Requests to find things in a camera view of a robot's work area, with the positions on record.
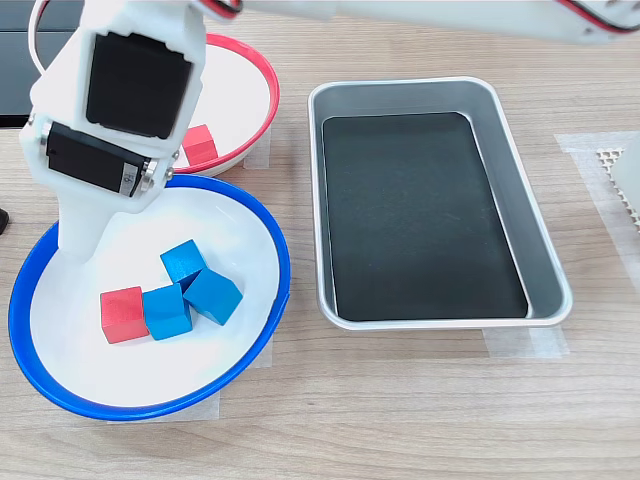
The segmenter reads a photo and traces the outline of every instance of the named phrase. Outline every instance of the bowl rim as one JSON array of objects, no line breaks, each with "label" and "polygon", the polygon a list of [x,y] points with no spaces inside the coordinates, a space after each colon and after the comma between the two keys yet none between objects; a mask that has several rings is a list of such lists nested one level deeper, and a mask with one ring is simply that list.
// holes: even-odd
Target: bowl rim
[{"label": "bowl rim", "polygon": [[278,82],[278,75],[276,74],[276,71],[273,69],[269,61],[264,57],[264,55],[262,55],[255,48],[247,45],[246,43],[242,43],[235,38],[218,35],[216,33],[207,34],[207,45],[225,48],[234,53],[237,53],[238,55],[241,55],[249,60],[256,66],[258,70],[260,70],[262,75],[264,75],[265,80],[267,81],[267,85],[269,86],[269,93],[271,97],[269,99],[269,113],[267,114],[267,117],[265,118],[265,121],[260,129],[249,140],[247,140],[235,150],[207,162],[198,163],[197,165],[190,165],[188,167],[176,168],[176,173],[203,172],[205,170],[219,167],[220,165],[233,160],[239,155],[242,155],[247,150],[249,150],[271,127],[271,124],[276,117],[276,113],[278,113],[278,106],[280,105],[280,83]]},{"label": "bowl rim", "polygon": [[262,332],[245,355],[227,372],[204,387],[175,400],[144,407],[116,407],[86,400],[60,385],[40,361],[31,337],[31,301],[42,273],[58,250],[56,222],[36,243],[25,260],[9,301],[9,339],[22,373],[33,387],[52,403],[89,418],[110,421],[135,421],[160,417],[190,407],[218,392],[240,375],[271,339],[289,299],[291,260],[287,243],[275,218],[248,192],[221,180],[194,175],[176,175],[167,188],[198,188],[232,198],[258,216],[273,238],[280,279],[278,292]]}]

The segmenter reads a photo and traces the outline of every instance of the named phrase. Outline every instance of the red bowl rim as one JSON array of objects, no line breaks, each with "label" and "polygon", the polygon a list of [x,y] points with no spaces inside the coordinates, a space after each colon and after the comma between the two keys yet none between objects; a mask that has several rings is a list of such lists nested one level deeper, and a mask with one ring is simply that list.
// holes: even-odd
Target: red bowl rim
[{"label": "red bowl rim", "polygon": [[256,49],[250,47],[246,43],[242,43],[239,40],[234,38],[225,37],[224,35],[218,35],[216,33],[208,33],[207,34],[207,45],[212,45],[214,47],[225,48],[230,50],[238,55],[242,55],[244,58],[253,63],[258,70],[264,75],[265,80],[267,81],[267,85],[269,86],[269,94],[271,96],[269,103],[269,113],[267,114],[267,118],[264,123],[260,127],[260,129],[244,144],[236,148],[235,150],[227,153],[226,155],[222,155],[214,160],[209,160],[208,162],[199,163],[197,165],[190,165],[188,167],[176,168],[176,173],[197,173],[202,172],[203,170],[209,170],[210,168],[215,168],[223,163],[228,162],[229,160],[233,160],[238,155],[243,154],[249,148],[253,146],[254,143],[258,141],[262,135],[269,129],[273,119],[278,112],[278,105],[280,104],[280,84],[278,82],[278,76],[276,75],[276,71],[273,69],[269,61]]}]

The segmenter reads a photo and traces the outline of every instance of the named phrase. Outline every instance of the metal tray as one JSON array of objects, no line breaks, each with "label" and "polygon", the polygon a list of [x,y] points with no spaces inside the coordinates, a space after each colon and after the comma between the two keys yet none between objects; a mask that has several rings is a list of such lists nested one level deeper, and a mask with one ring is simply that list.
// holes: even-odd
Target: metal tray
[{"label": "metal tray", "polygon": [[[309,116],[318,303],[322,313],[330,321],[348,330],[366,331],[544,327],[555,325],[567,317],[573,305],[571,289],[544,226],[499,100],[490,85],[469,77],[330,83],[318,87],[310,95]],[[395,123],[390,124],[387,121],[389,119],[394,119]],[[406,119],[418,121],[420,126],[413,128],[411,122],[405,122]],[[386,177],[382,179],[375,178],[376,165],[382,165],[380,161],[374,161],[379,160],[375,157],[378,152],[384,156],[386,150],[365,148],[369,141],[367,139],[372,139],[375,143],[378,137],[384,136],[372,133],[375,130],[369,129],[368,124],[397,124],[388,131],[386,137],[398,132],[398,138],[404,138],[406,127],[408,130],[413,128],[413,138],[417,138],[418,143],[431,135],[431,144],[425,144],[431,147],[403,144],[398,138],[391,138],[397,146],[397,154],[384,159],[385,168],[388,169],[391,162],[395,172],[405,175],[404,179],[408,182],[406,192],[402,183],[390,178],[395,175],[390,175],[389,172],[383,172]],[[450,129],[461,132],[462,137],[458,140],[458,137],[447,136],[451,133],[446,130],[449,128],[447,125]],[[438,129],[444,129],[442,135]],[[357,155],[350,155],[347,150],[347,153],[343,153],[343,158],[337,158],[336,152],[341,150],[336,149],[336,145],[344,146],[345,141],[349,143],[348,136],[351,133],[345,132],[352,130],[355,132],[354,138],[360,139],[359,144],[356,142],[359,146],[354,148],[360,150],[357,150]],[[463,161],[461,160],[460,166],[455,167],[458,168],[456,173],[451,170],[451,162],[458,155],[455,152],[459,144],[465,142],[470,146],[469,154],[461,157]],[[444,147],[446,155],[453,157],[445,155],[444,158],[438,157],[436,161],[439,145]],[[367,162],[357,164],[357,160],[352,157],[358,155],[368,155]],[[449,163],[439,163],[444,165],[444,170],[440,169],[441,171],[429,171],[428,175],[426,171],[421,171],[412,175],[409,170],[417,164],[407,164],[405,157],[417,159],[414,162],[418,162],[420,168],[427,168],[425,165],[429,164],[425,162],[429,161],[431,165],[437,165],[438,162]],[[476,172],[476,177],[470,176],[472,170]],[[357,175],[364,179],[374,175],[371,188],[366,183],[368,180],[357,185]],[[425,194],[428,195],[422,195],[416,185],[409,185],[414,184],[415,178],[420,175],[427,180]],[[437,175],[442,181],[434,183]],[[353,188],[349,183],[352,181],[350,179],[353,179]],[[395,184],[391,183],[394,188],[390,188],[390,192],[380,187],[387,181],[396,181]],[[479,192],[475,193],[480,195],[484,184],[484,200],[482,196],[474,198],[473,194],[465,193],[469,188],[474,190],[478,187]],[[390,195],[391,200],[380,200],[382,203],[372,205],[368,210],[357,195],[358,192],[369,195],[368,190],[374,188],[379,188],[381,195]],[[436,197],[444,199],[443,205],[446,207],[443,210],[439,210],[440,206],[429,200],[436,198],[433,196],[434,188],[439,190],[439,196]],[[460,199],[472,202],[462,216],[471,212],[473,217],[467,215],[465,218],[458,218],[446,210],[451,205],[457,205],[453,208],[458,210],[451,211],[461,211],[458,200],[452,201],[456,188],[457,195],[461,195]],[[394,196],[394,192],[401,192],[405,196],[413,195],[414,198],[403,203],[404,200],[398,200],[402,195]],[[329,207],[330,197],[333,208]],[[478,202],[483,201],[486,205],[480,209]],[[397,208],[398,218],[394,211],[388,211],[388,208],[392,208],[389,205],[397,205],[393,208]],[[488,212],[486,218],[483,213],[485,211]],[[422,212],[430,215],[424,220],[433,221],[441,215],[448,215],[455,221],[438,221],[433,229],[421,230],[418,227],[423,220]],[[407,233],[401,232],[394,236],[393,232],[400,228],[399,225],[407,228]],[[477,235],[465,233],[476,226],[488,237],[479,239]],[[363,232],[370,235],[363,237]],[[385,245],[384,238],[378,239],[379,235],[387,234],[390,238],[386,240],[395,243]],[[433,249],[422,246],[429,245],[429,242],[435,242]],[[447,248],[446,244],[451,245],[449,251],[440,252],[442,248]],[[493,250],[487,250],[488,244],[492,245]],[[424,260],[424,265],[429,268],[437,265],[437,271],[422,269],[423,273],[426,272],[424,276],[418,267],[408,264],[411,249],[416,248],[421,252],[416,254],[416,265]],[[401,259],[397,266],[392,263],[396,260],[392,255],[395,251],[400,252],[398,255]],[[473,252],[488,253],[476,262],[476,258],[471,256]],[[434,257],[436,254],[444,255],[447,260],[438,263],[434,258],[419,257]],[[465,274],[465,262],[469,265],[469,275]],[[406,284],[406,288],[411,291],[406,294],[404,287],[398,286],[405,267],[408,268],[406,276],[411,279]],[[397,271],[389,273],[392,276],[388,279],[388,286],[395,289],[395,293],[389,293],[384,289],[384,275],[394,268]],[[491,276],[498,271],[506,273],[501,277]],[[504,297],[505,310],[502,312],[501,295],[505,286],[513,294]],[[358,296],[360,304],[353,301]],[[443,296],[450,296],[446,300],[449,303],[443,300],[444,307],[436,305],[441,303]],[[395,305],[389,309],[389,305],[385,303],[387,297]],[[421,303],[422,310],[412,309],[412,302]],[[451,315],[445,308],[447,305],[451,307]],[[428,315],[420,316],[421,311],[428,312]]]}]

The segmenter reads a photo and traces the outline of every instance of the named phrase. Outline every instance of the blue bowl rim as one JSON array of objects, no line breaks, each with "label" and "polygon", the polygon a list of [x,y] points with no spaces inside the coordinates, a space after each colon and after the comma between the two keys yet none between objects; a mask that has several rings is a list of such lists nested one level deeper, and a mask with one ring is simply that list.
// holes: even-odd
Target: blue bowl rim
[{"label": "blue bowl rim", "polygon": [[16,279],[9,302],[9,338],[16,361],[24,376],[44,397],[78,415],[99,420],[135,421],[168,415],[190,407],[213,395],[242,373],[265,347],[282,315],[291,286],[291,260],[287,243],[275,218],[255,197],[229,183],[209,177],[176,175],[167,188],[199,188],[230,197],[253,213],[271,234],[280,262],[280,280],[276,299],[260,336],[247,353],[226,373],[210,384],[169,402],[144,407],[115,407],[86,400],[60,385],[40,361],[31,337],[31,301],[47,264],[58,250],[58,224],[55,223],[33,247]]}]

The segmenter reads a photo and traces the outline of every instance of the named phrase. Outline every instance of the blue cube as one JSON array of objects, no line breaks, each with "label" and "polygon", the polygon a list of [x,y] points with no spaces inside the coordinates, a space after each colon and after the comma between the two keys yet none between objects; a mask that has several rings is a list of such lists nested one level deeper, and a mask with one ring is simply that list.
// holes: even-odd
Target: blue cube
[{"label": "blue cube", "polygon": [[205,268],[184,292],[184,299],[201,315],[224,325],[240,304],[242,293],[231,280]]},{"label": "blue cube", "polygon": [[142,295],[144,318],[154,340],[175,337],[193,329],[189,305],[179,284],[158,288]]},{"label": "blue cube", "polygon": [[184,292],[207,264],[193,240],[178,245],[160,255],[173,283],[179,283]]}]

